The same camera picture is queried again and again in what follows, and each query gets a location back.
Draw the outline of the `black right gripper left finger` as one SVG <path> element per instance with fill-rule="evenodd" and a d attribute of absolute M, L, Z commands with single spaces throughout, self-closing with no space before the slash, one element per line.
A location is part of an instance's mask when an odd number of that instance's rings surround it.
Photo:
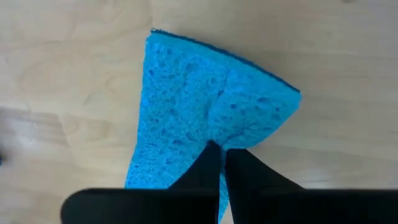
<path fill-rule="evenodd" d="M 221 148 L 208 141 L 167 189 L 84 189 L 60 210 L 62 224 L 218 224 Z"/>

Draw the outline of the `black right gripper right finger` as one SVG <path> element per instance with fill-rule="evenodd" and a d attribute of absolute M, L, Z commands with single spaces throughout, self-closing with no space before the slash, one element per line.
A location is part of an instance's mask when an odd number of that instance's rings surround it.
<path fill-rule="evenodd" d="M 305 189 L 246 149 L 225 176 L 234 224 L 398 224 L 398 190 Z"/>

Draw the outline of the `blue cellulose sponge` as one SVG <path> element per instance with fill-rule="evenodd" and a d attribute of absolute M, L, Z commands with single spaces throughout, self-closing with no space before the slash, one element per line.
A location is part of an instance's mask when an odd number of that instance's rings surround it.
<path fill-rule="evenodd" d="M 153 29 L 146 40 L 136 147 L 128 189 L 211 189 L 216 219 L 230 208 L 235 224 L 267 218 L 265 189 L 297 185 L 249 148 L 298 109 L 301 92 L 223 49 Z"/>

